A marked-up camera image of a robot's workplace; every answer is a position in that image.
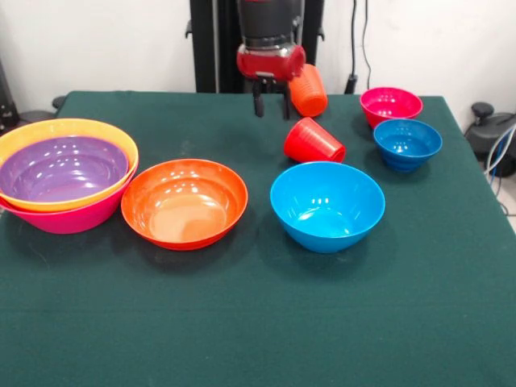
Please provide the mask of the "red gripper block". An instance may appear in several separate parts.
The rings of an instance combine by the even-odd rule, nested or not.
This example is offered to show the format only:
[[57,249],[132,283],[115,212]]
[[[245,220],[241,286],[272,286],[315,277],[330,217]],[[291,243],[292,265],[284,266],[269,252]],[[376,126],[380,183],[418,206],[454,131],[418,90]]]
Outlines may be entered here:
[[[236,53],[236,64],[239,71],[252,81],[252,96],[255,115],[264,116],[264,103],[261,97],[263,78],[276,81],[292,81],[298,77],[304,64],[306,53],[302,46],[286,44],[272,50],[251,50],[243,44]],[[285,120],[290,120],[290,92],[287,82],[281,83],[283,96],[282,112]]]

